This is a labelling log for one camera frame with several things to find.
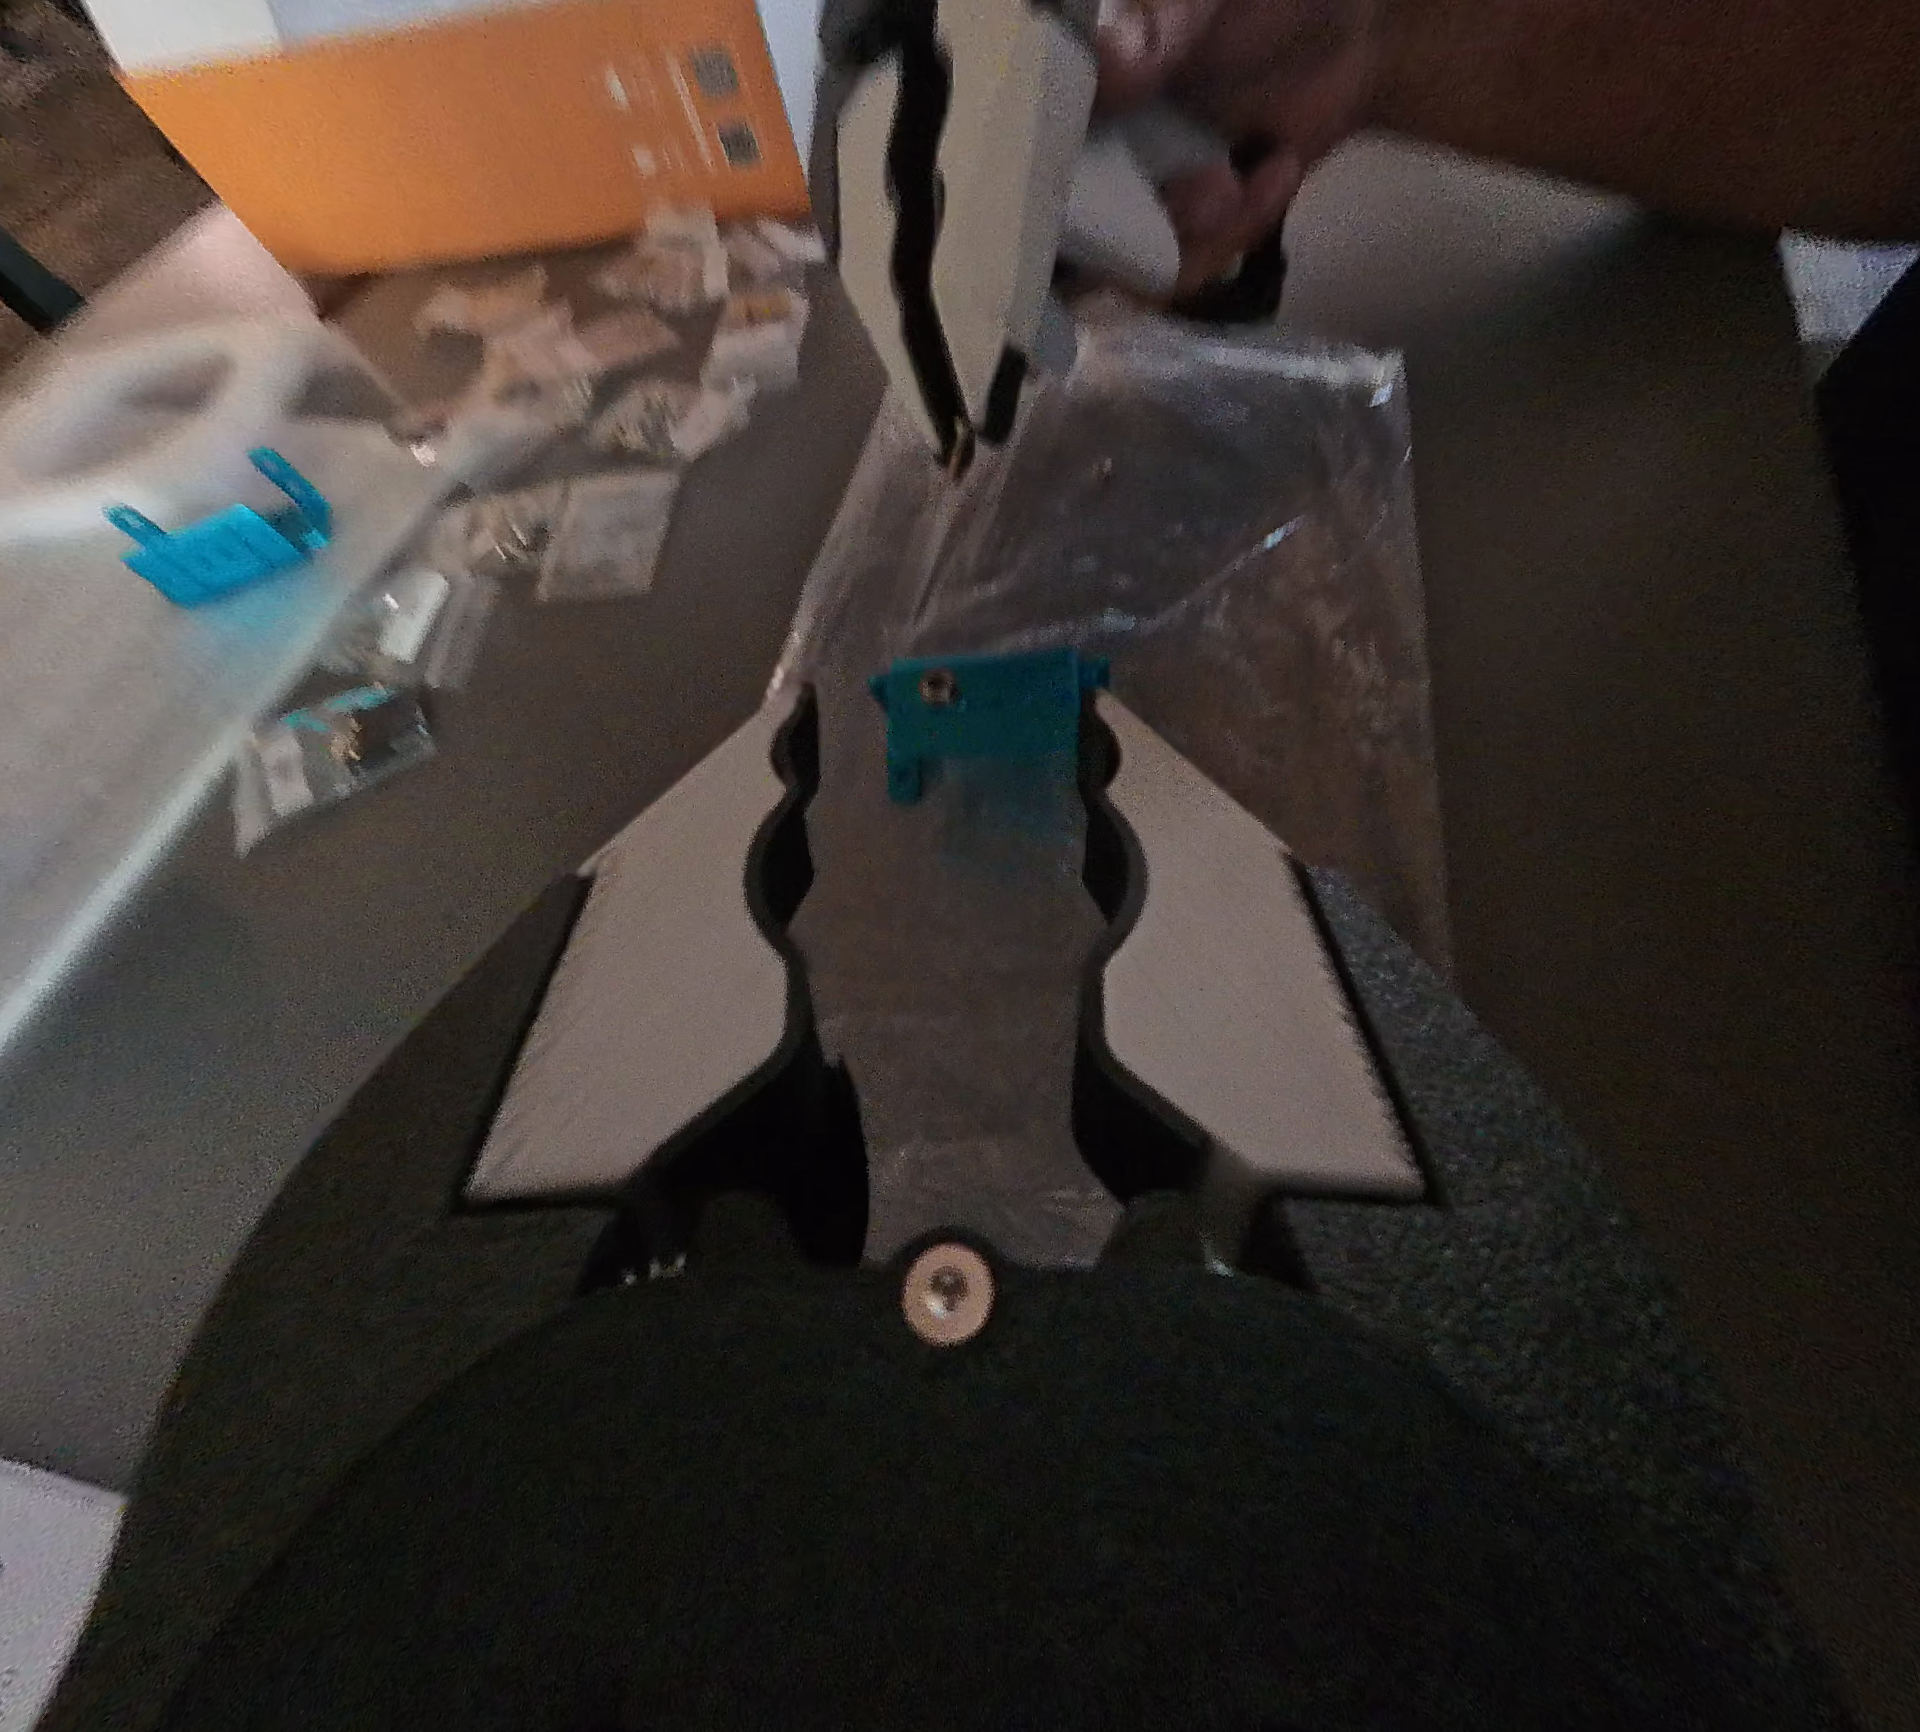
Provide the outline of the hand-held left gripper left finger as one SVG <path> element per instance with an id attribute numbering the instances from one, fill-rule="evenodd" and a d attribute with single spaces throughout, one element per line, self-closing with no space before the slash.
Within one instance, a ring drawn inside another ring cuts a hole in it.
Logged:
<path id="1" fill-rule="evenodd" d="M 464 1197 L 606 1197 L 790 1066 L 812 1023 L 812 687 L 772 691 L 588 858 Z"/>

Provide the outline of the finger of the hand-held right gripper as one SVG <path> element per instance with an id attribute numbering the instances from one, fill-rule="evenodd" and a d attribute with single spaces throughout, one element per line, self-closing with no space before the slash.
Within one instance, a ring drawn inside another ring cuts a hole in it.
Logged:
<path id="1" fill-rule="evenodd" d="M 949 59 L 877 59 L 833 125 L 834 256 L 889 394 L 941 472 L 967 472 L 974 401 L 951 282 Z"/>
<path id="2" fill-rule="evenodd" d="M 918 307 L 929 421 L 938 444 L 998 444 L 1060 328 L 1054 279 L 1092 116 L 1092 0 L 925 6 L 945 82 Z"/>

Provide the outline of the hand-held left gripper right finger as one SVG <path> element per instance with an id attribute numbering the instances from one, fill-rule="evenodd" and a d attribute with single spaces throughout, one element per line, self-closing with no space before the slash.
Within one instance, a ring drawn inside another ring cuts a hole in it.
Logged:
<path id="1" fill-rule="evenodd" d="M 1136 711 L 1083 711 L 1071 1125 L 1117 1200 L 1428 1200 L 1390 1067 L 1290 846 Z"/>

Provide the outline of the blue metal bracket large holes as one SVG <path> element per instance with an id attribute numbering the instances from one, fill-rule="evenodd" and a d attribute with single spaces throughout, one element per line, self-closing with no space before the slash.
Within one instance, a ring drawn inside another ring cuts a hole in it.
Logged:
<path id="1" fill-rule="evenodd" d="M 929 707 L 920 699 L 918 679 L 930 666 L 956 672 L 961 695 L 954 705 Z M 1071 644 L 896 657 L 868 677 L 885 725 L 889 800 L 918 803 L 934 772 L 949 761 L 1075 758 L 1088 702 L 1111 681 L 1107 653 Z"/>

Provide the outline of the large clear plastic bag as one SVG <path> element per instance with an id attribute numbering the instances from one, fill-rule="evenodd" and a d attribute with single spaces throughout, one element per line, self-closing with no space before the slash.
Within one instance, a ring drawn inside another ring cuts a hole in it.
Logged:
<path id="1" fill-rule="evenodd" d="M 1418 956 L 1451 958 L 1397 353 L 1099 321 L 961 479 L 885 407 L 772 681 L 819 699 L 799 938 L 861 1100 L 872 1262 L 954 1227 L 1023 1263 L 1092 1263 L 1130 1201 L 1072 1127 L 1100 933 L 1083 747 L 949 761 L 895 803 L 868 691 L 895 660 L 1060 646 L 1107 656 L 1108 691 L 1280 836 L 1310 889 L 1343 876 Z"/>

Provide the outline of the person's right forearm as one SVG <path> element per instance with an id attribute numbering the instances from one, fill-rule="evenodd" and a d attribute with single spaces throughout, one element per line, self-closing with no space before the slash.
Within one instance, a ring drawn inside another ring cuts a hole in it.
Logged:
<path id="1" fill-rule="evenodd" d="M 1371 132 L 1704 224 L 1916 241 L 1918 0 L 1376 0 Z"/>

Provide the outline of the dark grey desk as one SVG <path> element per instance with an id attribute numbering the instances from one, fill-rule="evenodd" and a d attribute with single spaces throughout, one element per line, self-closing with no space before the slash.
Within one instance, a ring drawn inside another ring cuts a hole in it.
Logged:
<path id="1" fill-rule="evenodd" d="M 1405 351 L 1453 962 L 1657 1245 L 1865 1720 L 1916 1727 L 1916 901 L 1772 237 L 1403 142 L 1288 319 Z M 5 1457 L 122 1486 L 289 1170 L 558 868 L 758 703 L 872 419 L 848 319 L 650 595 L 510 606 L 443 755 L 222 793 L 5 1058 Z"/>

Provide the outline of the orange white cardboard box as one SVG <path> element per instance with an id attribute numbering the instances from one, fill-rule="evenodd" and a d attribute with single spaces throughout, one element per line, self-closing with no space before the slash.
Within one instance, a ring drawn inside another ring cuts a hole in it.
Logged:
<path id="1" fill-rule="evenodd" d="M 134 105 L 294 273 L 804 214 L 821 0 L 80 0 Z"/>

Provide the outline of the pile of small screw bags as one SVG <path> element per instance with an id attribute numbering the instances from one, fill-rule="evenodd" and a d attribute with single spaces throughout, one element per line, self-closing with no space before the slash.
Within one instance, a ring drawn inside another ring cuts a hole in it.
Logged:
<path id="1" fill-rule="evenodd" d="M 467 687 L 510 591 L 564 607 L 655 588 L 695 466 L 799 384 L 824 264 L 812 222 L 690 205 L 586 262 L 427 292 L 414 339 L 469 375 L 403 411 L 397 434 L 463 473 L 337 618 L 306 674 L 315 694 L 239 747 L 239 856 L 432 759 L 435 699 Z"/>

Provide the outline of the white foam sheet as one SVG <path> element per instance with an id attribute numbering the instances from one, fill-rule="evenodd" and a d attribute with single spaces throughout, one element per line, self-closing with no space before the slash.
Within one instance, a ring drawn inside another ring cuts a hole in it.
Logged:
<path id="1" fill-rule="evenodd" d="M 166 860 L 241 742 L 458 473 L 372 423 L 290 426 L 333 507 L 325 547 L 201 607 L 125 564 L 130 540 L 5 546 L 2 1046 L 30 1030 Z"/>

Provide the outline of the person's black sweater torso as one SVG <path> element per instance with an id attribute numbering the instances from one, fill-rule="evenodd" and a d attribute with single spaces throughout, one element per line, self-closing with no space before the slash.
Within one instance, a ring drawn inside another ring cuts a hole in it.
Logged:
<path id="1" fill-rule="evenodd" d="M 1814 384 L 1874 666 L 1887 758 L 1918 831 L 1918 262 Z"/>

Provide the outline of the white foam block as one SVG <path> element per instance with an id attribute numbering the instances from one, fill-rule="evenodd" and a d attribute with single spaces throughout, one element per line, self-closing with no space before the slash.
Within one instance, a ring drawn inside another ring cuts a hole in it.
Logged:
<path id="1" fill-rule="evenodd" d="M 261 487 L 253 452 L 299 461 L 398 404 L 236 214 L 205 210 L 5 373 L 2 546 L 103 537 L 113 506 L 203 520 Z"/>

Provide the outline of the open instruction manual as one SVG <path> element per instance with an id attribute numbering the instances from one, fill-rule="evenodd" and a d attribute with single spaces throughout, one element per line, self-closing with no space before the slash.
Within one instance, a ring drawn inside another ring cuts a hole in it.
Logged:
<path id="1" fill-rule="evenodd" d="M 127 1497 L 2 1460 L 2 1727 L 33 1729 L 80 1642 Z"/>

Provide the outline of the blue metal bracket small holes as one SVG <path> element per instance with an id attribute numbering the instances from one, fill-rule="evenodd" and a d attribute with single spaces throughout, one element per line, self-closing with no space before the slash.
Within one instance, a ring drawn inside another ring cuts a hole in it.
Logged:
<path id="1" fill-rule="evenodd" d="M 230 600 L 306 565 L 330 543 L 330 500 L 275 448 L 250 448 L 248 463 L 280 496 L 276 509 L 232 502 L 166 527 L 130 504 L 106 506 L 105 520 L 130 540 L 122 564 L 183 609 Z"/>

